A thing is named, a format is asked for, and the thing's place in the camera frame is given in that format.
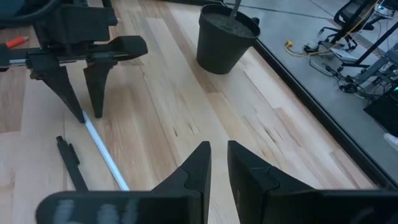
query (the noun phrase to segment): dirt in pot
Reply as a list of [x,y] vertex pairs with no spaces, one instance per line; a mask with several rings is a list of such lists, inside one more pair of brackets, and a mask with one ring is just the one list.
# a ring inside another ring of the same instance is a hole
[[254,37],[253,32],[247,28],[243,23],[234,20],[232,24],[229,23],[229,17],[216,13],[205,14],[206,19],[213,25],[222,29],[225,32],[234,34],[240,37]]

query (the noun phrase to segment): yellow cable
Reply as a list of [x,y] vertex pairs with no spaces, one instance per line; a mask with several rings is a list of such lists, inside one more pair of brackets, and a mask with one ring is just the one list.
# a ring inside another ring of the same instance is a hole
[[350,30],[346,33],[346,35],[344,35],[342,38],[340,38],[340,40],[339,40],[337,43],[335,43],[334,45],[332,45],[332,46],[329,47],[328,49],[326,49],[326,50],[321,50],[321,51],[317,51],[317,52],[311,52],[311,53],[309,53],[309,54],[294,54],[294,55],[293,55],[293,52],[291,52],[291,50],[289,49],[289,47],[293,46],[293,43],[292,43],[291,41],[288,40],[287,43],[286,43],[286,45],[285,45],[285,50],[286,50],[286,52],[287,52],[288,54],[294,56],[294,57],[305,57],[305,56],[317,55],[317,54],[320,54],[320,53],[324,53],[324,52],[329,51],[329,50],[332,49],[333,47],[336,47],[338,44],[340,44],[340,41],[341,41],[342,39],[344,39],[346,36],[350,35],[351,31],[353,31],[355,28],[357,28],[357,26],[359,26],[359,25],[362,23],[362,21],[364,21],[364,20],[366,19],[366,17],[368,16],[368,14],[372,11],[372,9],[374,9],[374,7],[376,6],[376,4],[377,4],[378,2],[379,2],[379,1],[376,0],[376,2],[375,2],[375,3],[373,4],[373,6],[366,12],[366,14],[363,16],[363,18],[362,18],[352,29],[350,29]]

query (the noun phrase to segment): white plastic rod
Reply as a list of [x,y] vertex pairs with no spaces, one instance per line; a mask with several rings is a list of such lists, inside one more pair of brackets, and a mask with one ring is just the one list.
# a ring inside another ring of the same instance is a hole
[[90,133],[91,137],[93,138],[95,144],[97,145],[101,155],[104,157],[106,164],[108,165],[109,169],[111,170],[113,177],[116,179],[116,182],[119,184],[119,187],[123,191],[130,191],[129,186],[127,185],[126,181],[124,180],[122,174],[120,173],[117,165],[114,163],[109,151],[106,149],[104,142],[102,141],[101,137],[97,133],[97,130],[94,128],[93,123],[91,123],[90,118],[83,111],[83,116],[86,120],[86,127],[88,132]]

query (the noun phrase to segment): wood grain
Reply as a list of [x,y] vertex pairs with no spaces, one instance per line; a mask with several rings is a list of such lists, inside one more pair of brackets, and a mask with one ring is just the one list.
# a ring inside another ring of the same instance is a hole
[[[376,187],[254,49],[227,75],[197,64],[200,7],[155,0],[113,5],[119,24],[111,36],[141,35],[149,53],[111,70],[103,118],[93,117],[85,62],[67,69],[82,108],[132,190],[152,189],[199,143],[210,141],[209,223],[239,223],[228,179],[230,139],[317,189]],[[15,32],[22,31],[5,30],[1,40]],[[37,45],[34,38],[29,45]],[[43,198],[74,189],[56,147],[58,135],[74,145],[89,189],[119,189],[85,126],[27,74],[23,68],[0,74],[2,223],[34,223]]]

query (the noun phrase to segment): concrete floor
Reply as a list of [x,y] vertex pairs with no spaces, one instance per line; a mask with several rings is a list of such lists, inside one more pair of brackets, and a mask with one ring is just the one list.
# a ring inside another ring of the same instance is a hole
[[[317,42],[331,34],[325,31],[317,36],[318,31],[324,27],[333,27],[327,20],[333,18],[335,12],[346,4],[347,0],[243,0],[241,12],[251,17],[260,18],[262,35],[260,40],[271,52],[295,75],[306,89],[322,104],[324,108],[335,118],[345,131],[373,158],[381,168],[398,183],[398,152],[383,139],[385,131],[372,117],[368,116],[363,108],[367,101],[352,94],[343,93],[338,88],[336,80],[322,75],[308,64],[308,57],[297,58],[289,55],[284,44],[286,40],[294,43],[294,49],[301,51],[304,44]],[[380,21],[380,27],[375,24],[372,31],[362,31],[359,35],[374,43],[380,35],[391,27],[397,19]],[[398,41],[398,33],[395,32],[385,41],[380,49],[388,50]],[[366,49],[358,46],[351,54],[360,57]],[[364,63],[373,64],[377,57],[371,54]],[[337,59],[327,60],[319,56],[313,57],[313,61],[321,65],[327,63],[334,69],[340,66]],[[355,76],[359,68],[345,68],[344,75]]]

